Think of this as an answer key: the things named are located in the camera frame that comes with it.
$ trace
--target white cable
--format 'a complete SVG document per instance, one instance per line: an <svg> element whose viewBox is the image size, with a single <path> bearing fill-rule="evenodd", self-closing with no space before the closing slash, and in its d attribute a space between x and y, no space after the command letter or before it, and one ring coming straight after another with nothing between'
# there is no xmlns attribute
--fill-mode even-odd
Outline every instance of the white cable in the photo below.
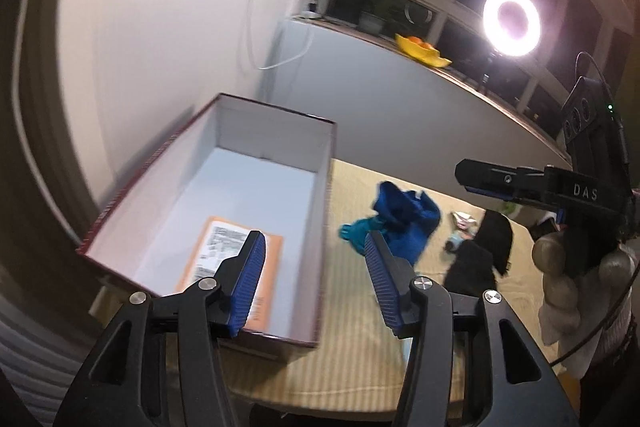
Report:
<svg viewBox="0 0 640 427"><path fill-rule="evenodd" d="M251 26L251 19L252 19L252 13L254 11L254 0L247 0L247 4L246 4L246 17L245 17L245 31L241 31L240 32L240 36L242 38L242 34L246 35L246 50L247 50L247 55L249 57L249 62L251 63L252 68L254 68L255 70L260 70L260 71L266 71L266 70L273 70L274 68L278 68L280 66L283 66L284 64L288 64L289 62L293 62L294 60L298 60L299 58L303 57L306 52L309 51L309 48L311 47L311 44L313 42L313 34L310 31L310 28L307 29L307 39L306 39L306 43L302 49L302 51L298 54L295 55L294 57L291 58L287 58L286 60L282 60L281 62L278 62L276 64L272 64L271 66L264 66L264 67L260 67L258 66L256 60L255 60L255 55L254 55L254 43L252 41L252 26Z"/></svg>
<svg viewBox="0 0 640 427"><path fill-rule="evenodd" d="M18 133L18 140L22 147L22 153L24 154L24 158L27 161L27 165L31 170L31 174L36 181L42 197L55 218L65 230L66 235L68 235L76 245L80 245L80 238L78 237L78 234L68 223L62 211L60 211L60 208L54 201L53 196L51 196L49 187L47 187L47 184L38 169L36 160L31 152L31 147L29 146L27 133L24 129L24 122L22 121L22 110L20 108L20 58L22 56L22 39L24 37L24 23L27 17L28 2L29 0L20 0L20 11L18 13L18 21L15 31L14 63L12 64L11 77L11 105L14 112L15 128Z"/></svg>

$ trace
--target white glove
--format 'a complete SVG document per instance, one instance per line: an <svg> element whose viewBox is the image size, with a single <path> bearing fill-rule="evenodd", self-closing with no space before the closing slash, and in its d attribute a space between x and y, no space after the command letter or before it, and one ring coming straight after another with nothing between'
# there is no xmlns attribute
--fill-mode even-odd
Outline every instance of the white glove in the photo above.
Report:
<svg viewBox="0 0 640 427"><path fill-rule="evenodd" d="M542 342L545 346L558 342L558 355L562 356L604 318L628 283L635 257L630 249L619 248L604 256L598 267L570 279L564 274L566 254L560 234L551 233L537 240L532 257L543 273L545 301L538 312ZM592 362L599 362L622 343L631 320L630 295L631 292L602 331L562 362L572 377L582 378Z"/></svg>

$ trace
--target blue towel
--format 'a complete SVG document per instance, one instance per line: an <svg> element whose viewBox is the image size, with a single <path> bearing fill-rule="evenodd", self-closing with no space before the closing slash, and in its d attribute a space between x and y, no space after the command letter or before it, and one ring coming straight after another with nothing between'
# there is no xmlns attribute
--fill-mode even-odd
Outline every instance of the blue towel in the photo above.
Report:
<svg viewBox="0 0 640 427"><path fill-rule="evenodd" d="M392 182L382 182L372 208L377 216L342 225L340 237L363 254L367 233L380 230L391 254L406 259L413 266L440 223L438 206L424 192L417 196L415 190L402 192Z"/></svg>

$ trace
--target yellow bowl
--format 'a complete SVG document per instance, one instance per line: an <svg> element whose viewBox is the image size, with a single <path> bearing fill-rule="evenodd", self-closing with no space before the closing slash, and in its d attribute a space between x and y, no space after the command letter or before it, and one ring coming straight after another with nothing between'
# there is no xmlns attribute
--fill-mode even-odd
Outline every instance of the yellow bowl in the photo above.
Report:
<svg viewBox="0 0 640 427"><path fill-rule="evenodd" d="M398 34L396 34L396 43L403 53L409 55L415 60L418 60L419 62L422 62L423 64L426 64L427 66L431 66L433 68L444 68L445 66L449 66L451 63L448 58L440 57L440 52L438 50L427 50L420 44L411 42L409 39L405 39Z"/></svg>

